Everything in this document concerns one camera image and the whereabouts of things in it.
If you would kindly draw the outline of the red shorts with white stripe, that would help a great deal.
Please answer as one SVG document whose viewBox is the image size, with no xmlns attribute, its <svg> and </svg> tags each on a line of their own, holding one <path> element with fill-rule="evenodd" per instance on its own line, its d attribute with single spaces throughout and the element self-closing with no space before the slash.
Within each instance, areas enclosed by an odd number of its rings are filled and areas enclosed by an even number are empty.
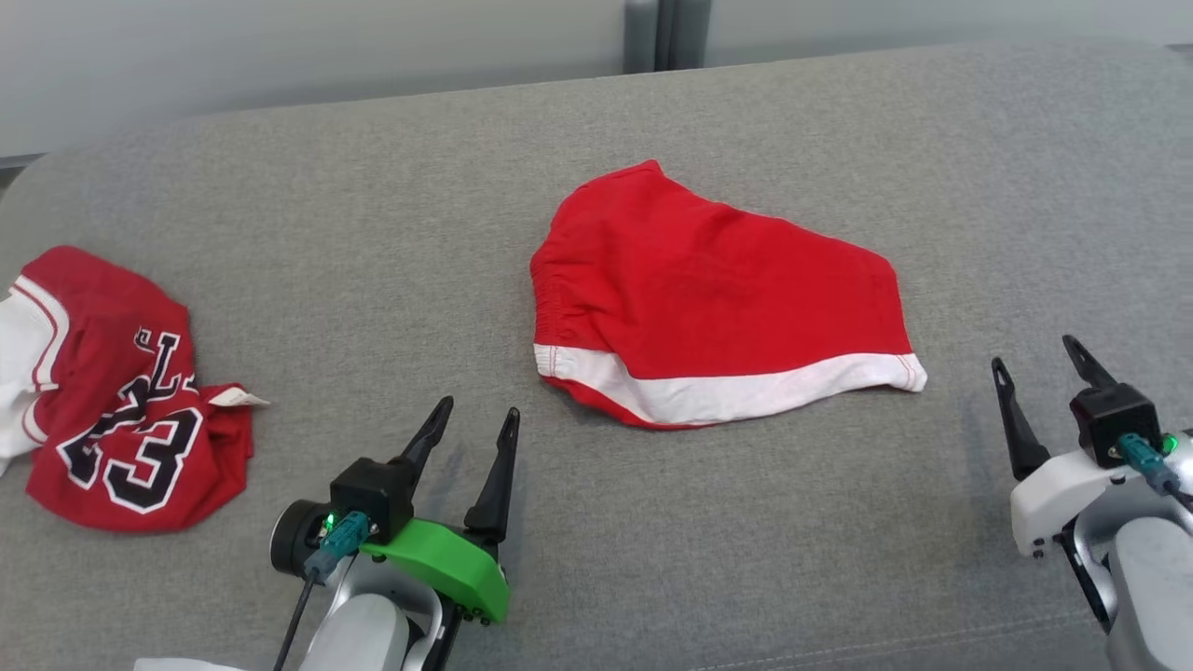
<svg viewBox="0 0 1193 671">
<path fill-rule="evenodd" d="M 528 275 L 542 381 L 630 426 L 927 386 L 886 258 L 704 199 L 653 160 L 571 191 Z"/>
</svg>

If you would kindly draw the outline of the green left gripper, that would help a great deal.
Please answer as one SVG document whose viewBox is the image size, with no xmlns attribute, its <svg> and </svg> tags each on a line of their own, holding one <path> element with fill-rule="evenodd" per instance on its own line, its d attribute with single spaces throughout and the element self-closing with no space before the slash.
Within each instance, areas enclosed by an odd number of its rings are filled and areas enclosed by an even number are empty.
<svg viewBox="0 0 1193 671">
<path fill-rule="evenodd" d="M 452 410 L 452 396 L 440 399 L 404 447 L 398 462 L 425 467 L 445 433 Z M 502 544 L 507 538 L 520 424 L 520 411 L 511 407 L 499 430 L 496 457 L 486 485 L 465 515 L 465 538 L 438 522 L 414 518 L 388 543 L 367 542 L 359 552 L 391 562 L 474 617 L 503 622 L 509 608 L 509 583 L 499 561 L 480 544 Z"/>
</svg>

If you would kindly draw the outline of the grey vertical window post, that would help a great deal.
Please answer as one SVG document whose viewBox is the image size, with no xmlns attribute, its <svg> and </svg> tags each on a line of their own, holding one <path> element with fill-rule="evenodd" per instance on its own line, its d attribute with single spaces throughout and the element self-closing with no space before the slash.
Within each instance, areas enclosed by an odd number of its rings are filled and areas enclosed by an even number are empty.
<svg viewBox="0 0 1193 671">
<path fill-rule="evenodd" d="M 701 68 L 712 6 L 713 0 L 624 0 L 622 70 Z"/>
</svg>

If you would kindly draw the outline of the red white jersey number 23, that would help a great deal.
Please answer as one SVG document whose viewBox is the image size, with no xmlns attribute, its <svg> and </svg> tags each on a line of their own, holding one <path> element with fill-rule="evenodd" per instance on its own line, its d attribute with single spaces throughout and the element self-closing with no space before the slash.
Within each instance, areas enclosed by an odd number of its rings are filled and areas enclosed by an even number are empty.
<svg viewBox="0 0 1193 671">
<path fill-rule="evenodd" d="M 0 300 L 0 478 L 79 527 L 174 533 L 247 486 L 253 410 L 200 384 L 190 313 L 153 281 L 57 246 Z"/>
</svg>

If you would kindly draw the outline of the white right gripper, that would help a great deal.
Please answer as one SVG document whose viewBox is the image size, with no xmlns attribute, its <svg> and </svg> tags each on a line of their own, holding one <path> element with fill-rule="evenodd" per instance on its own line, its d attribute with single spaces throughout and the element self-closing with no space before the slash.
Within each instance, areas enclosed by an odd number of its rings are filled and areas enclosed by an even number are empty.
<svg viewBox="0 0 1193 671">
<path fill-rule="evenodd" d="M 1096 390 L 1115 387 L 1117 380 L 1076 336 L 1063 336 L 1063 345 L 1078 378 L 1088 387 Z M 1014 378 L 1001 358 L 993 358 L 993 378 L 1010 475 L 1022 481 L 1010 491 L 1010 535 L 1019 554 L 1031 558 L 1038 541 L 1053 538 L 1111 486 L 1133 479 L 1133 468 L 1121 464 L 1104 469 L 1083 451 L 1051 457 L 1024 415 Z"/>
</svg>

